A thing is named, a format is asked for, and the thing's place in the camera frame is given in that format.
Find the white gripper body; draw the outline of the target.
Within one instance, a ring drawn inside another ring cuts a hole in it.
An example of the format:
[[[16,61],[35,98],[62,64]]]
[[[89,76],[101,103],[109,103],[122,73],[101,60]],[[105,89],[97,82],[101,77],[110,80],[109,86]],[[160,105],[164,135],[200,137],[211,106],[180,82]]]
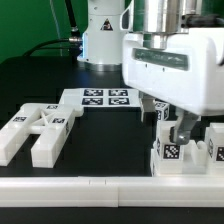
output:
[[[192,28],[168,37],[163,51],[123,40],[126,85],[201,116],[224,114],[224,28]]]

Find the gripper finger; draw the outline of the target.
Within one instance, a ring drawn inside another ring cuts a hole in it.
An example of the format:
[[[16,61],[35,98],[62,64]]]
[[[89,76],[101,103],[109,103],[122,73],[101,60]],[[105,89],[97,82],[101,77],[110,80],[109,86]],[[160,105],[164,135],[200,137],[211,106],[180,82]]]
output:
[[[152,122],[156,118],[155,98],[140,92],[139,101],[141,108],[141,121]]]
[[[181,108],[177,108],[175,114],[177,121],[170,128],[170,141],[176,145],[187,145],[199,116]]]

